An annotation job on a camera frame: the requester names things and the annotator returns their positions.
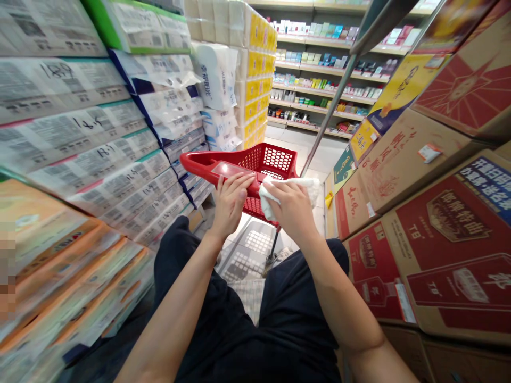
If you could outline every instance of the hand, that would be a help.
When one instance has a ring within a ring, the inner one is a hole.
[[[306,243],[321,238],[314,223],[312,204],[307,189],[292,182],[265,182],[265,188],[281,202],[267,198],[284,231],[302,248]]]
[[[236,231],[246,200],[246,188],[254,181],[254,177],[253,173],[246,176],[238,173],[224,182],[224,176],[220,176],[215,194],[215,219],[209,233],[225,241]]]

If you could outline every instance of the person's left hand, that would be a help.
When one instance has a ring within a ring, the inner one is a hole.
[[[254,177],[255,174],[244,176],[238,173],[224,182],[224,176],[220,176],[215,194],[215,219],[210,234],[225,241],[236,231],[246,200],[246,188],[254,181]]]

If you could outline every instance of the shopping basket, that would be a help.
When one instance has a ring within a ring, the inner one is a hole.
[[[272,256],[281,227],[278,222],[266,220],[261,210],[259,187],[266,176],[272,176],[279,180],[297,177],[295,171],[296,158],[297,154],[294,151],[262,143],[254,145],[249,149],[232,153],[184,153],[180,156],[180,161],[186,171],[204,178],[215,185],[215,187],[221,175],[229,178],[240,172],[246,174],[255,173],[254,182],[246,190],[247,197],[243,206],[243,212],[277,228],[270,252],[270,256]]]

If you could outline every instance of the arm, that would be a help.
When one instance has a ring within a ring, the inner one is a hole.
[[[220,177],[212,228],[204,235],[140,335],[116,383],[175,380],[197,326],[218,253],[240,222],[246,187],[252,183],[253,177],[253,174],[243,177],[237,174],[225,183]]]
[[[357,381],[417,382],[316,229],[307,191],[292,183],[265,187],[281,202],[268,199],[278,222],[302,250],[323,315]]]

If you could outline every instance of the person's right hand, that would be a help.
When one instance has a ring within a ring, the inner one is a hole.
[[[300,248],[318,237],[321,238],[314,223],[307,189],[292,182],[265,182],[265,188],[281,202],[279,205],[267,198],[278,222]]]

